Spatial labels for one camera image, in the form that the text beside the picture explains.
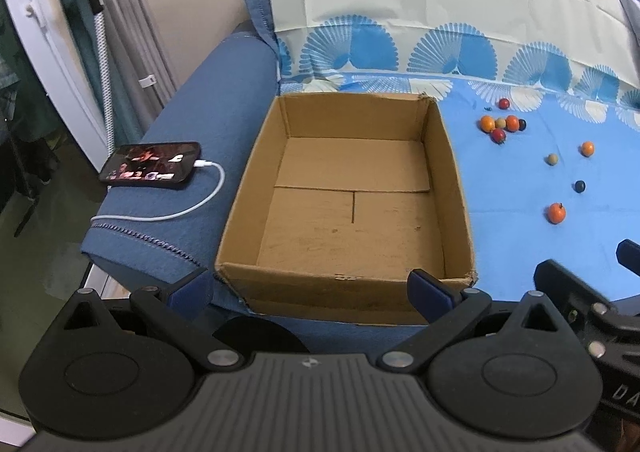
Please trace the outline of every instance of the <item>smartphone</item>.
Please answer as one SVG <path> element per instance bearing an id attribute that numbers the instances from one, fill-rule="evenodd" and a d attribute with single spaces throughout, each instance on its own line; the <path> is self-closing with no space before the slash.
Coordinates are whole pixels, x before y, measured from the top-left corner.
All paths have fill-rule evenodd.
<path id="1" fill-rule="evenodd" d="M 188 183 L 200 144 L 149 143 L 118 147 L 100 171 L 109 186 L 180 188 Z"/>

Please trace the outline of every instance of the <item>orange fruit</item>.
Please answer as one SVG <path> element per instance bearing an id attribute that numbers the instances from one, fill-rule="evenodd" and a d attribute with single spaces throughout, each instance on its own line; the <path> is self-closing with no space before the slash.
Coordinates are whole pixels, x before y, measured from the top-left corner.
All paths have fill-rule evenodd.
<path id="1" fill-rule="evenodd" d="M 593 156 L 593 153 L 596 151 L 595 145 L 592 141 L 585 141 L 580 145 L 580 153 L 585 157 Z"/>
<path id="2" fill-rule="evenodd" d="M 546 218 L 554 225 L 562 223 L 565 217 L 566 210 L 564 209 L 564 206 L 562 206 L 562 203 L 553 203 L 548 207 L 548 209 L 546 209 Z"/>
<path id="3" fill-rule="evenodd" d="M 506 123 L 507 130 L 509 132 L 517 132 L 518 130 L 520 130 L 520 120 L 513 114 L 507 116 Z"/>
<path id="4" fill-rule="evenodd" d="M 491 116 L 482 116 L 480 118 L 480 128 L 483 132 L 489 134 L 495 128 L 494 118 Z"/>

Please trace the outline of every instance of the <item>red cherry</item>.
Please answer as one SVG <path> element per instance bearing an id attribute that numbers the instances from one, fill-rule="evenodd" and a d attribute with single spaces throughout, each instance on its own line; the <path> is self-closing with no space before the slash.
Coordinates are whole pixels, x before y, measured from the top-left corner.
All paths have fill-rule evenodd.
<path id="1" fill-rule="evenodd" d="M 491 139 L 494 143 L 502 145 L 502 143 L 504 143 L 507 139 L 507 133 L 501 128 L 494 128 L 491 131 Z"/>

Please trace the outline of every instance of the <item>white charging cable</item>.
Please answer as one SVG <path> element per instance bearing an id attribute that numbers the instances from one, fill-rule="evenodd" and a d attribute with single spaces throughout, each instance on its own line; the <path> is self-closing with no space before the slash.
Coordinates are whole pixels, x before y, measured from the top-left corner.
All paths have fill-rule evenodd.
<path id="1" fill-rule="evenodd" d="M 186 210 L 183 210 L 178 213 L 172 213 L 171 215 L 163 215 L 162 217 L 131 217 L 130 215 L 96 215 L 95 217 L 91 218 L 91 222 L 98 221 L 99 219 L 116 219 L 118 221 L 141 221 L 144 223 L 150 223 L 152 221 L 168 221 L 171 219 L 175 219 L 176 217 L 181 217 L 183 215 L 186 215 L 187 213 L 191 213 L 193 212 L 193 210 L 197 210 L 199 207 L 207 204 L 210 200 L 212 200 L 216 196 L 216 194 L 220 191 L 220 188 L 222 188 L 222 185 L 225 183 L 225 169 L 222 167 L 222 165 L 218 163 L 214 163 L 213 161 L 204 161 L 202 159 L 198 159 L 196 162 L 194 162 L 193 167 L 194 168 L 216 167 L 218 169 L 218 172 L 220 173 L 220 179 L 218 180 L 218 184 L 213 189 L 212 193 L 210 193 L 207 197 L 201 200 L 197 205 L 193 205 L 191 208 L 187 208 Z"/>

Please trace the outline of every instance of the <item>bed sheet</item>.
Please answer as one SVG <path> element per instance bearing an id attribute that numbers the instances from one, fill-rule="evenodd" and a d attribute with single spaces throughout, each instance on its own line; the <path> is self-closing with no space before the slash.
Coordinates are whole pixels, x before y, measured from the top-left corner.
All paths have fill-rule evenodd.
<path id="1" fill-rule="evenodd" d="M 640 294 L 640 278 L 616 261 L 623 239 L 640 241 L 640 133 L 610 108 L 597 125 L 567 114 L 553 95 L 540 108 L 516 112 L 523 132 L 503 145 L 479 130 L 484 114 L 504 116 L 464 80 L 440 102 L 458 160 L 471 220 L 478 286 L 498 300 L 517 300 L 532 288 L 538 263 L 553 258 L 608 298 Z M 579 146 L 593 141 L 586 158 Z M 558 154 L 549 166 L 546 155 Z M 574 191 L 577 180 L 584 193 Z M 545 209 L 562 203 L 566 219 L 552 225 Z"/>
<path id="2" fill-rule="evenodd" d="M 640 294 L 640 278 L 615 257 L 623 239 L 640 241 L 640 56 L 619 0 L 259 2 L 268 5 L 249 9 L 278 50 L 282 93 L 438 100 L 479 287 L 517 300 L 535 266 L 554 258 L 611 299 Z M 496 109 L 501 97 L 528 127 L 498 146 L 476 123 L 506 115 Z M 587 140 L 596 146 L 590 159 L 578 151 Z M 549 153 L 558 165 L 546 165 Z M 585 193 L 572 189 L 576 180 Z M 554 202 L 567 208 L 560 225 L 545 218 Z"/>

